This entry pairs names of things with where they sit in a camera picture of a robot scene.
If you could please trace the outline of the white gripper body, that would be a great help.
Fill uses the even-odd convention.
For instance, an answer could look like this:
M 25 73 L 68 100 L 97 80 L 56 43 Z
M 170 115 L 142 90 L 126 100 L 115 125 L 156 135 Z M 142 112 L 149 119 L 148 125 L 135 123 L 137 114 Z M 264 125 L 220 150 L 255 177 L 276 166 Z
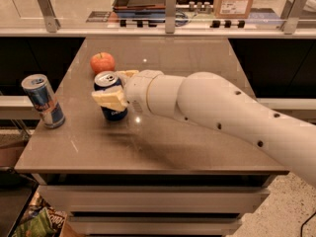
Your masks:
M 162 75 L 158 70 L 143 70 L 131 76 L 124 85 L 124 94 L 128 107 L 139 114 L 149 114 L 147 95 L 150 84 L 158 76 Z

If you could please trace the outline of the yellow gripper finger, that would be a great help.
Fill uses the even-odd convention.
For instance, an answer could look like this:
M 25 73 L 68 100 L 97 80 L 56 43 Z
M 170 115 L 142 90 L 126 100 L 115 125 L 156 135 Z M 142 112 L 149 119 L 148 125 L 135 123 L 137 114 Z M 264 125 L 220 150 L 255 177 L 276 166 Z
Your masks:
M 127 106 L 127 100 L 122 86 L 114 86 L 92 93 L 92 98 L 101 107 L 122 112 Z
M 117 74 L 120 76 L 125 76 L 125 77 L 132 77 L 133 75 L 139 73 L 139 70 L 120 70 L 117 71 Z

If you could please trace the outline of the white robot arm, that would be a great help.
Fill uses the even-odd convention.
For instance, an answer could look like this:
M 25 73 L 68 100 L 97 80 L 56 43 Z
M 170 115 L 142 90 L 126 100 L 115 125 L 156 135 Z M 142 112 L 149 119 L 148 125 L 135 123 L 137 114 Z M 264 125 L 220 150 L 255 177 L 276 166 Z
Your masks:
M 316 126 L 271 110 L 228 80 L 198 72 L 188 77 L 157 70 L 100 73 L 92 93 L 104 108 L 188 121 L 243 139 L 316 186 Z

